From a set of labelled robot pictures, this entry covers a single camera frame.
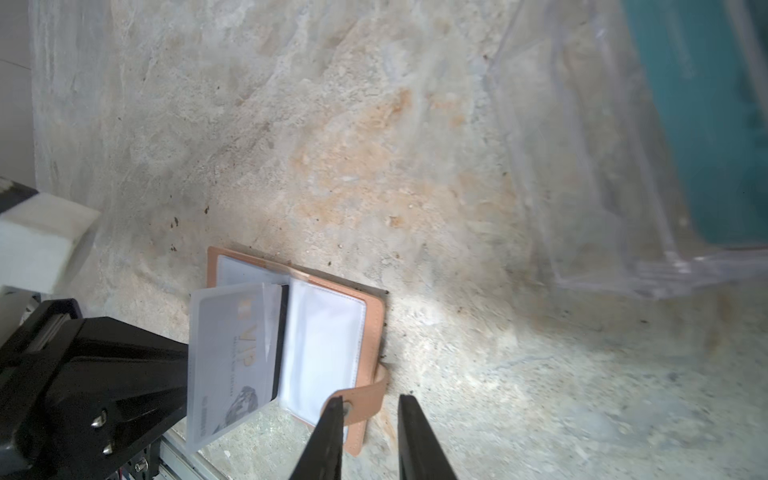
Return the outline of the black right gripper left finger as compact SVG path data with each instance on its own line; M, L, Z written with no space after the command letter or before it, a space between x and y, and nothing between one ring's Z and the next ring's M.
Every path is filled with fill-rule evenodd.
M339 480L343 455L345 407L332 397L302 452L290 480Z

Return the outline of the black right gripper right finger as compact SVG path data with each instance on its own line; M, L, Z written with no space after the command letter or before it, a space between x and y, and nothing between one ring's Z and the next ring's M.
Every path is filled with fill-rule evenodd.
M401 479L457 479L429 421L413 395L399 397L398 458Z

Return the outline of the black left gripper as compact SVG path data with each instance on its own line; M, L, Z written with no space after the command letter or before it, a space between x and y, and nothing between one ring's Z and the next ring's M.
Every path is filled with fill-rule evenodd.
M45 450L55 474L111 474L186 414L185 344L81 317L74 299L44 301L1 347L3 479L38 472Z

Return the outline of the pink leather card holder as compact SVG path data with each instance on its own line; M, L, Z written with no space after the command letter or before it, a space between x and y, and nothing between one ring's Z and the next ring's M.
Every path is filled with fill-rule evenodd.
M278 392L271 403L316 426L329 399L341 396L343 448L359 455L389 379L379 361L383 300L288 265L208 249L204 289L256 282L288 287Z

